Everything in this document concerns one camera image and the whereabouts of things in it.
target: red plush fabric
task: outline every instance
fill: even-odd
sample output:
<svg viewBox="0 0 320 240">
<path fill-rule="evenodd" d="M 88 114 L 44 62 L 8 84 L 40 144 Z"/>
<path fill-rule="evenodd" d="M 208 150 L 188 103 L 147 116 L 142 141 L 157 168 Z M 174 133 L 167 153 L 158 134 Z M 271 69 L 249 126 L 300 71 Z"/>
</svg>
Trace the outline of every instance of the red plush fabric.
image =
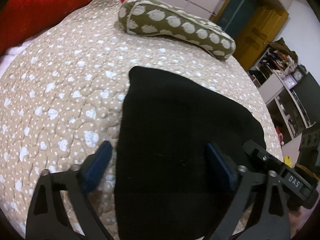
<svg viewBox="0 0 320 240">
<path fill-rule="evenodd" d="M 90 1 L 10 0 L 0 12 L 0 55 L 41 30 L 56 25 Z"/>
</svg>

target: green pillow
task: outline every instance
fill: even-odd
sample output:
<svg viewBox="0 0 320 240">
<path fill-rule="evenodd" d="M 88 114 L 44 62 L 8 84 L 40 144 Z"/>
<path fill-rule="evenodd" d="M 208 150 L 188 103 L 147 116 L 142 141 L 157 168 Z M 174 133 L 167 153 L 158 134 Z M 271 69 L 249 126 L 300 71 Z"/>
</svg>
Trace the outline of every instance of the green pillow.
<svg viewBox="0 0 320 240">
<path fill-rule="evenodd" d="M 236 50 L 235 41 L 218 25 L 160 0 L 125 0 L 119 22 L 129 34 L 170 35 L 200 46 L 221 61 Z"/>
</svg>

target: metal screw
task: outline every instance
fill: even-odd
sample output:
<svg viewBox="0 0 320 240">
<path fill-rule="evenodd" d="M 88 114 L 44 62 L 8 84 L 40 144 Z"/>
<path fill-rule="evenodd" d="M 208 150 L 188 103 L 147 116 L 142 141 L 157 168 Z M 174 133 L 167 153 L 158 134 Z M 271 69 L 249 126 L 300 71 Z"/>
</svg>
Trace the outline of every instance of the metal screw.
<svg viewBox="0 0 320 240">
<path fill-rule="evenodd" d="M 71 167 L 70 167 L 70 169 L 72 170 L 72 171 L 78 171 L 79 169 L 80 169 L 80 165 L 79 164 L 73 164 Z"/>
<path fill-rule="evenodd" d="M 246 166 L 239 165 L 238 166 L 238 170 L 241 171 L 241 172 L 246 172 L 248 169 L 247 169 Z"/>
<path fill-rule="evenodd" d="M 49 170 L 47 170 L 47 169 L 44 169 L 44 170 L 42 170 L 41 171 L 41 176 L 45 176 L 45 175 L 49 175 L 50 174 L 50 171 Z"/>
<path fill-rule="evenodd" d="M 271 177 L 276 177 L 276 176 L 278 176 L 278 174 L 277 174 L 275 171 L 269 171 L 268 174 L 269 174 Z"/>
</svg>

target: beige bedspread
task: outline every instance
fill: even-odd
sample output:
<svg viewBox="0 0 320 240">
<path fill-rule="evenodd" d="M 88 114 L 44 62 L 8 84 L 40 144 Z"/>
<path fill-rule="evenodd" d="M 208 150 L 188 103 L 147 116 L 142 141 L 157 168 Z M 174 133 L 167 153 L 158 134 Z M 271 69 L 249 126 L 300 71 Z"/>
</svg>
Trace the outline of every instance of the beige bedspread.
<svg viewBox="0 0 320 240">
<path fill-rule="evenodd" d="M 41 170 L 65 171 L 102 140 L 116 146 L 128 72 L 135 65 L 178 73 L 242 104 L 263 126 L 267 150 L 282 160 L 267 108 L 233 57 L 222 63 L 187 43 L 130 36 L 117 22 L 120 4 L 93 0 L 75 11 L 37 38 L 1 78 L 0 207 L 22 235 Z M 90 198 L 117 238 L 115 161 L 116 152 Z M 66 196 L 64 203 L 81 232 Z"/>
</svg>

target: wooden door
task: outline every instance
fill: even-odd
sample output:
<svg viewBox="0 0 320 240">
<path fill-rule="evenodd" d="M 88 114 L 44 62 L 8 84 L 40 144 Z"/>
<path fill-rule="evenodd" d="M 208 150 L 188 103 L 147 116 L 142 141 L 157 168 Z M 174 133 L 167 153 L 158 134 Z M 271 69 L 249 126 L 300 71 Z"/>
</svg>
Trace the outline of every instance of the wooden door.
<svg viewBox="0 0 320 240">
<path fill-rule="evenodd" d="M 244 29 L 236 38 L 234 57 L 240 65 L 249 70 L 266 46 L 274 40 L 288 19 L 284 10 L 272 9 L 268 6 L 259 7 Z"/>
</svg>

